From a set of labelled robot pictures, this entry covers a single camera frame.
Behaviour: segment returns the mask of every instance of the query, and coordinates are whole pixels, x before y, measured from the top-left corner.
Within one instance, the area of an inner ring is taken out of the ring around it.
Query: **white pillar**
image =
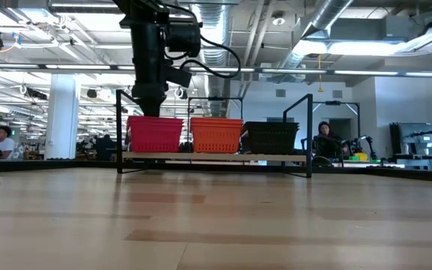
[[[76,157],[80,90],[75,75],[51,76],[45,160]]]

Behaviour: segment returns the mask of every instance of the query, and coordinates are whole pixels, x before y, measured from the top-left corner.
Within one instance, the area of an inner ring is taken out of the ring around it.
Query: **air duct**
[[[341,16],[341,14],[351,5],[353,0],[319,0],[316,3],[314,12],[310,15],[310,19],[302,26],[297,41],[306,38],[319,31],[328,30],[329,27]],[[278,68],[294,69],[301,64],[305,55],[290,52],[287,57],[278,65]],[[284,78],[271,78],[271,81],[280,83]]]
[[[196,14],[198,21],[203,23],[201,35],[210,41],[229,46],[227,37],[230,6],[225,4],[192,4],[191,10]],[[203,50],[199,57],[206,65],[224,67],[227,65],[228,52],[226,50]],[[209,97],[224,97],[224,79],[216,76],[205,76],[205,90]],[[225,105],[219,102],[209,103],[211,116],[224,117]]]

